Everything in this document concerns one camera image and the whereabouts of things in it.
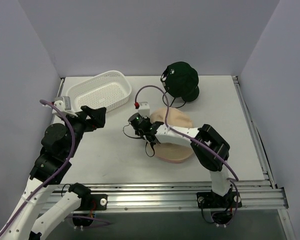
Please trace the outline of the beige bucket hat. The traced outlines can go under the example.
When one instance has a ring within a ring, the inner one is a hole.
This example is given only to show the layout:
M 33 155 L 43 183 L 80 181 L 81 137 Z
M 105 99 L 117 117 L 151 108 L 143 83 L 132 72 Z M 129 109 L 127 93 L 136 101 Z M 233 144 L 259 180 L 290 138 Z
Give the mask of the beige bucket hat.
M 155 157 L 182 160 L 192 156 L 194 152 L 190 146 L 190 140 L 165 125 L 167 123 L 170 127 L 186 134 L 187 132 L 184 130 L 194 128 L 193 121 L 187 114 L 174 107 L 161 107 L 150 115 L 150 122 L 155 121 L 164 123 L 157 130 L 156 137 L 159 142 L 153 146 Z

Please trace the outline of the dark green baseball cap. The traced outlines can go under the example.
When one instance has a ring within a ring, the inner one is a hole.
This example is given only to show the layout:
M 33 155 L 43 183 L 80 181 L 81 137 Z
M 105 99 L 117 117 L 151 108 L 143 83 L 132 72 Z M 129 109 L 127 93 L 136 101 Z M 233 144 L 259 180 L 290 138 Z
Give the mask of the dark green baseball cap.
M 185 93 L 199 86 L 199 75 L 187 62 L 178 61 L 167 66 L 160 81 L 169 95 L 182 99 Z

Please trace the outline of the pink bucket hat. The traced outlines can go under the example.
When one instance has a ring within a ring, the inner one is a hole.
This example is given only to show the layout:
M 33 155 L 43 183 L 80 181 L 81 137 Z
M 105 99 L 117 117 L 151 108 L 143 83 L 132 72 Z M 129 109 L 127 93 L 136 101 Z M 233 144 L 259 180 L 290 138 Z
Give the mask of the pink bucket hat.
M 162 158 L 158 157 L 161 161 L 171 163 L 171 164 L 181 164 L 189 160 L 189 158 L 184 158 L 184 159 L 167 159 L 167 158 Z

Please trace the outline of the black baseball cap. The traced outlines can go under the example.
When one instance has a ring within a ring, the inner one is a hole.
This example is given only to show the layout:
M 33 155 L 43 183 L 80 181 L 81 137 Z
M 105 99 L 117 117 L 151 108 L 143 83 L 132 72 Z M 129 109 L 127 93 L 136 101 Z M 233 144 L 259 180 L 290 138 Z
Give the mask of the black baseball cap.
M 185 102 L 193 102 L 195 101 L 200 94 L 199 86 L 197 85 L 195 88 L 191 89 L 189 92 L 186 92 L 182 95 L 182 100 Z

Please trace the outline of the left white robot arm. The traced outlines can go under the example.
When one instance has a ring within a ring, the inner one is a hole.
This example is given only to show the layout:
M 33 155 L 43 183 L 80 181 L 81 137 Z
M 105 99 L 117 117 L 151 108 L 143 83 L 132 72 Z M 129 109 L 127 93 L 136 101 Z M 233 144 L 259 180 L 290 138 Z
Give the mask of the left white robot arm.
M 57 203 L 40 214 L 50 195 L 72 166 L 70 160 L 84 133 L 103 128 L 106 123 L 105 107 L 92 109 L 82 106 L 79 112 L 61 111 L 54 102 L 42 100 L 61 119 L 44 131 L 42 148 L 29 173 L 19 202 L 0 230 L 0 240 L 44 240 L 71 212 L 85 210 L 91 202 L 91 190 L 74 183 Z

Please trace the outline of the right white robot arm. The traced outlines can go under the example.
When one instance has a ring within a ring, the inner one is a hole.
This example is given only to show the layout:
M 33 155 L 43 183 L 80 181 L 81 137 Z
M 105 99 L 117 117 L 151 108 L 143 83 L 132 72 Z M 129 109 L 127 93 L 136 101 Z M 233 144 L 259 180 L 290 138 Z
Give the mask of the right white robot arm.
M 230 145 L 211 126 L 188 128 L 168 125 L 161 121 L 150 122 L 139 113 L 133 114 L 128 123 L 135 134 L 146 140 L 151 147 L 159 144 L 174 144 L 192 148 L 199 163 L 210 172 L 212 200 L 217 206 L 230 201 L 229 173 L 224 167 L 229 158 Z

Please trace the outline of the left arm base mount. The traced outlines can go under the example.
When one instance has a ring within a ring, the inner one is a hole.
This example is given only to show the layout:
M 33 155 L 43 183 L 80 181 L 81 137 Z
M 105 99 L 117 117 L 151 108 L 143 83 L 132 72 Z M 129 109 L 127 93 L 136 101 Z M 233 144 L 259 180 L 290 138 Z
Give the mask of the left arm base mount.
M 84 213 L 71 213 L 70 219 L 74 227 L 83 229 L 105 227 L 110 225 L 106 220 L 96 218 L 96 212 L 107 209 L 108 196 L 106 194 L 92 194 L 92 190 L 81 184 L 68 184 L 69 188 L 63 193 L 75 193 L 80 202 L 74 211 L 82 211 Z

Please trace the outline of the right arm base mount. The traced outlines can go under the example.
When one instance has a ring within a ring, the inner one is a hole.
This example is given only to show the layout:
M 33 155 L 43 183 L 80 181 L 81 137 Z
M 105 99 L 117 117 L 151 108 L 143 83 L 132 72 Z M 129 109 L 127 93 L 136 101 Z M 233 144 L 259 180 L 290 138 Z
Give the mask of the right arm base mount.
M 197 206 L 200 209 L 203 220 L 216 227 L 226 228 L 234 219 L 241 208 L 242 200 L 237 189 L 233 186 L 224 196 L 210 192 L 197 192 Z

